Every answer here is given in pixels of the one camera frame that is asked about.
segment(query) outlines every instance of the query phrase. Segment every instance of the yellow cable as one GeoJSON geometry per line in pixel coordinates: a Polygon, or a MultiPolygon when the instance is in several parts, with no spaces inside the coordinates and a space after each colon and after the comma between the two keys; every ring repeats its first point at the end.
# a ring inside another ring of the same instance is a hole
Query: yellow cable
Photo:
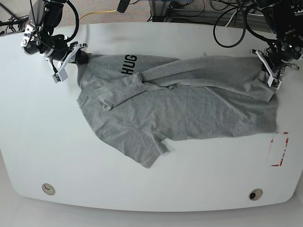
{"type": "Polygon", "coordinates": [[[82,18],[84,18],[90,14],[93,14],[93,13],[112,13],[112,12],[117,12],[117,10],[91,12],[91,13],[88,13],[88,14],[85,14],[84,16],[82,16],[79,20],[81,20],[82,18]]]}

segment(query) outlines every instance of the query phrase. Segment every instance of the black cable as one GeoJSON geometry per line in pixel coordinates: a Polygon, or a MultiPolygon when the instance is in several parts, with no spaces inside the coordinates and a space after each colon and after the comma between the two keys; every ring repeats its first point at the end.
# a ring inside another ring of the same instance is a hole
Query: black cable
{"type": "Polygon", "coordinates": [[[138,3],[139,1],[135,1],[135,2],[133,2],[133,3],[129,3],[129,5],[133,5],[133,4],[136,4],[136,3],[138,3]]]}
{"type": "Polygon", "coordinates": [[[237,22],[237,15],[238,15],[239,9],[237,9],[236,15],[235,15],[235,23],[233,24],[233,27],[236,27],[236,22],[237,22]]]}
{"type": "Polygon", "coordinates": [[[150,18],[148,18],[146,22],[150,22],[150,21],[151,21],[151,18],[152,18],[152,13],[151,13],[150,18]]]}
{"type": "Polygon", "coordinates": [[[220,2],[220,3],[223,3],[223,4],[227,5],[227,6],[237,7],[237,4],[236,3],[232,3],[232,2],[226,2],[226,1],[222,1],[222,0],[212,0],[212,1],[220,2]]]}
{"type": "Polygon", "coordinates": [[[242,40],[244,39],[244,36],[245,36],[246,24],[247,24],[246,17],[245,17],[245,13],[244,13],[243,7],[242,7],[242,5],[240,4],[239,0],[236,0],[236,2],[237,2],[237,4],[238,4],[238,6],[239,6],[239,10],[240,10],[241,14],[243,15],[243,32],[242,32],[242,35],[241,35],[241,38],[239,39],[239,41],[236,42],[236,43],[233,44],[233,45],[226,46],[226,45],[221,44],[221,43],[217,40],[217,37],[216,37],[216,26],[217,26],[219,20],[222,18],[223,15],[225,15],[225,13],[227,13],[227,12],[233,10],[233,9],[237,9],[236,7],[231,8],[231,9],[225,11],[224,13],[222,13],[222,14],[219,16],[219,18],[217,19],[216,23],[214,24],[214,29],[213,29],[214,40],[216,41],[216,43],[217,43],[219,46],[224,47],[224,48],[232,48],[232,47],[235,47],[235,46],[239,45],[239,44],[242,42],[242,40]]]}
{"type": "Polygon", "coordinates": [[[10,30],[11,30],[12,32],[15,32],[15,31],[16,31],[13,25],[10,26],[10,30]]]}
{"type": "MultiPolygon", "coordinates": [[[[243,16],[243,17],[246,18],[248,12],[249,12],[251,9],[253,9],[254,7],[256,7],[256,6],[257,6],[256,3],[253,3],[253,4],[249,5],[249,6],[247,6],[247,8],[246,8],[246,10],[245,10],[245,12],[244,12],[244,16],[243,16]]],[[[264,41],[264,42],[267,42],[267,43],[275,43],[275,42],[276,42],[275,39],[268,39],[268,38],[265,38],[265,37],[262,36],[262,35],[259,35],[259,34],[255,33],[255,32],[250,28],[250,26],[247,24],[247,21],[246,21],[246,28],[247,28],[247,30],[248,30],[254,37],[256,37],[256,38],[258,38],[258,39],[260,39],[260,40],[262,40],[262,41],[264,41]]]]}
{"type": "Polygon", "coordinates": [[[66,51],[68,51],[68,49],[61,49],[61,50],[56,49],[56,48],[54,48],[54,47],[52,47],[52,46],[47,45],[46,43],[44,43],[44,42],[41,40],[39,31],[38,31],[38,28],[37,28],[37,24],[36,24],[36,18],[35,18],[35,14],[34,14],[34,9],[33,9],[32,0],[29,0],[29,2],[30,2],[30,8],[31,8],[32,14],[33,14],[33,20],[34,20],[35,29],[36,29],[36,32],[37,32],[37,37],[38,37],[38,39],[40,40],[40,42],[41,42],[43,45],[45,45],[45,46],[47,46],[48,48],[51,48],[51,49],[53,49],[53,50],[55,50],[55,51],[61,51],[61,52],[66,52],[66,51]]]}
{"type": "Polygon", "coordinates": [[[25,16],[21,16],[21,17],[18,17],[17,19],[20,19],[20,18],[23,18],[23,17],[28,17],[29,15],[25,15],[25,16]]]}
{"type": "Polygon", "coordinates": [[[276,76],[276,79],[280,79],[280,75],[281,75],[281,66],[280,66],[280,68],[279,68],[279,72],[278,72],[278,74],[277,74],[277,76],[276,76]]]}
{"type": "Polygon", "coordinates": [[[189,22],[189,23],[192,23],[192,24],[199,24],[199,25],[212,25],[211,23],[207,23],[207,22],[194,22],[194,21],[190,21],[190,20],[186,20],[186,19],[181,19],[181,18],[175,18],[173,20],[183,20],[183,21],[186,21],[186,22],[189,22]]]}
{"type": "Polygon", "coordinates": [[[175,2],[175,4],[176,5],[178,5],[178,6],[180,6],[180,7],[184,7],[184,6],[188,6],[188,5],[190,5],[191,3],[193,3],[194,2],[194,0],[192,0],[192,1],[188,1],[186,4],[180,4],[180,3],[177,3],[177,2],[175,2]]]}
{"type": "Polygon", "coordinates": [[[7,32],[8,32],[8,28],[9,28],[9,26],[6,27],[6,29],[5,29],[5,31],[4,31],[5,34],[7,34],[7,32]]]}
{"type": "Polygon", "coordinates": [[[205,11],[205,2],[204,2],[204,0],[202,0],[202,2],[203,2],[203,10],[202,10],[202,12],[200,12],[198,15],[194,15],[194,16],[184,16],[184,15],[178,14],[178,13],[176,13],[176,12],[174,12],[174,11],[172,11],[172,13],[174,13],[174,14],[176,14],[176,15],[178,15],[178,16],[181,16],[181,17],[198,17],[198,16],[200,16],[202,13],[204,13],[204,11],[205,11]]]}
{"type": "Polygon", "coordinates": [[[51,64],[52,64],[54,73],[57,74],[58,70],[57,70],[56,67],[53,65],[53,58],[50,58],[50,61],[51,61],[51,64]]]}
{"type": "Polygon", "coordinates": [[[75,27],[74,33],[71,35],[70,38],[65,40],[68,43],[71,40],[73,40],[76,37],[76,34],[78,33],[78,30],[79,30],[79,15],[78,15],[78,12],[77,12],[76,8],[74,7],[74,5],[69,0],[66,3],[71,7],[71,9],[73,10],[73,12],[75,14],[75,18],[76,18],[76,27],[75,27]]]}
{"type": "Polygon", "coordinates": [[[216,11],[222,11],[222,10],[225,10],[227,7],[228,7],[228,5],[226,5],[224,8],[222,8],[222,9],[216,9],[214,6],[213,6],[213,0],[209,0],[209,4],[210,4],[210,7],[211,8],[213,8],[214,10],[216,10],[216,11]]]}

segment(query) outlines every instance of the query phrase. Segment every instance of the gray carpet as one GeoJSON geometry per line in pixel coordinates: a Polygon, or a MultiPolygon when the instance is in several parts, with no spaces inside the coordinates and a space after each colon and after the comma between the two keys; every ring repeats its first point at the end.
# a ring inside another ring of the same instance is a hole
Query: gray carpet
{"type": "MultiPolygon", "coordinates": [[[[209,1],[205,1],[205,9],[212,10],[209,1]]],[[[29,0],[0,0],[0,2],[6,6],[17,17],[28,15],[30,11],[29,0]]],[[[107,11],[115,10],[119,4],[119,0],[71,0],[76,7],[79,16],[83,16],[93,11],[107,11]]],[[[186,1],[179,1],[180,4],[185,4],[186,1]]],[[[222,8],[222,4],[214,2],[214,5],[219,9],[222,8]]],[[[194,2],[188,6],[187,9],[203,10],[203,0],[194,0],[194,2]]],[[[148,1],[141,0],[136,4],[129,5],[124,14],[113,12],[103,14],[92,14],[80,21],[81,24],[93,24],[93,23],[110,23],[110,22],[146,22],[150,17],[150,7],[148,1]]],[[[2,9],[0,9],[0,21],[7,21],[9,15],[2,9]]],[[[63,8],[63,18],[60,26],[74,25],[75,18],[72,10],[69,6],[63,8]]]]}

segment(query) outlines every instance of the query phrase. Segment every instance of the white table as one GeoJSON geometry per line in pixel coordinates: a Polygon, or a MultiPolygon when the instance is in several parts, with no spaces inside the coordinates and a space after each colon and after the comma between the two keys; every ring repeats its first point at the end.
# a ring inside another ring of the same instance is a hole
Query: white table
{"type": "MultiPolygon", "coordinates": [[[[250,56],[266,44],[246,34],[232,49],[219,47],[212,26],[168,23],[112,23],[81,26],[75,40],[101,54],[145,54],[178,58],[203,55],[250,56]]],[[[70,35],[73,27],[56,32],[70,35]]],[[[240,29],[218,27],[232,44],[240,29]]],[[[259,134],[211,140],[165,140],[171,152],[145,169],[100,141],[76,99],[77,67],[55,84],[44,57],[27,56],[22,34],[0,37],[0,149],[15,191],[26,197],[78,206],[138,211],[203,211],[262,206],[291,198],[303,168],[303,76],[292,71],[277,93],[278,129],[285,135],[259,134]],[[51,184],[54,196],[41,186],[51,184]],[[249,200],[260,188],[263,196],[249,200]]]]}

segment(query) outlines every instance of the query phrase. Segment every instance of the gray t-shirt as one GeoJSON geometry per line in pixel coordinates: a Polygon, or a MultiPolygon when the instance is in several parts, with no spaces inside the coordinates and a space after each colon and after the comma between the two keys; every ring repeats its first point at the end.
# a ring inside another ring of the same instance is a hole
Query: gray t-shirt
{"type": "Polygon", "coordinates": [[[256,57],[93,55],[78,103],[94,133],[149,168],[161,142],[276,131],[277,98],[256,57]]]}

